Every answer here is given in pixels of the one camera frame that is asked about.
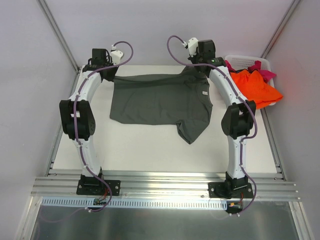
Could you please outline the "dark grey t-shirt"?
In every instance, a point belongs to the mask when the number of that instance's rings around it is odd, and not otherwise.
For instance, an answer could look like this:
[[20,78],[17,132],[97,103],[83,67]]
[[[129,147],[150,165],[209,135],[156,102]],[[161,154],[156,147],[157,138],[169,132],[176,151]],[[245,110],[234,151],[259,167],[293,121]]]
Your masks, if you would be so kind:
[[174,125],[192,144],[209,126],[213,105],[204,73],[186,67],[178,74],[117,76],[109,117],[121,124]]

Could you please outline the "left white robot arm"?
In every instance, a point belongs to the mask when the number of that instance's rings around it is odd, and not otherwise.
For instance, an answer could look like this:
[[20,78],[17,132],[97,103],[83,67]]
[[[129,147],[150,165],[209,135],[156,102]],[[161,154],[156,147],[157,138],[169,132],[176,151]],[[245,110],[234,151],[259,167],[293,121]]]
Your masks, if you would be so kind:
[[111,47],[111,51],[92,49],[92,57],[80,70],[74,93],[59,103],[62,130],[74,143],[82,165],[79,185],[81,188],[88,187],[93,194],[102,193],[105,182],[94,147],[96,121],[90,103],[102,81],[112,81],[118,68],[95,70],[119,64],[123,55],[115,46]]

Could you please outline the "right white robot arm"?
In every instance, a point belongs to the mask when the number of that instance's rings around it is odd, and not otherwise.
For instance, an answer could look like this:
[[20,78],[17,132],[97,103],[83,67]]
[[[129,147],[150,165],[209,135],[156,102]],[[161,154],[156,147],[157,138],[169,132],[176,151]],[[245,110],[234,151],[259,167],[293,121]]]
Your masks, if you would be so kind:
[[224,182],[209,183],[209,195],[212,198],[252,199],[254,192],[244,169],[247,139],[251,129],[257,127],[256,104],[253,100],[247,100],[238,89],[225,60],[216,57],[212,40],[193,37],[188,40],[186,49],[189,51],[188,59],[214,83],[226,106],[221,128],[228,140],[228,167]]

